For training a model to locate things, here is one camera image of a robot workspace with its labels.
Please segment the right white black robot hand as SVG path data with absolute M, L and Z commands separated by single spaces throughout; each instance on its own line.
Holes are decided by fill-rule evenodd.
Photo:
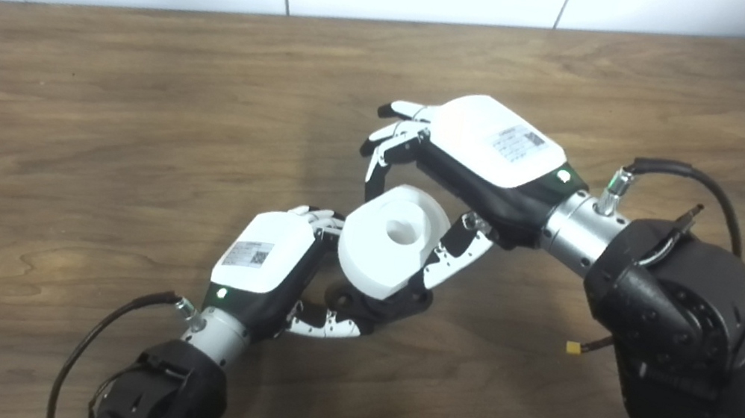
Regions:
M 467 206 L 410 278 L 414 290 L 443 283 L 491 246 L 540 248 L 557 208 L 588 189 L 559 144 L 489 95 L 438 106 L 394 100 L 377 114 L 388 122 L 361 144 L 365 199 L 383 193 L 395 164 L 414 163 Z

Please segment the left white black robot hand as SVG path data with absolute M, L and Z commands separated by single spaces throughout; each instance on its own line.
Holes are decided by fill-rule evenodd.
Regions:
M 307 205 L 258 214 L 213 266 L 202 307 L 233 317 L 252 343 L 285 332 L 365 336 L 361 322 L 303 297 L 325 259 L 337 253 L 345 222 L 334 210 Z

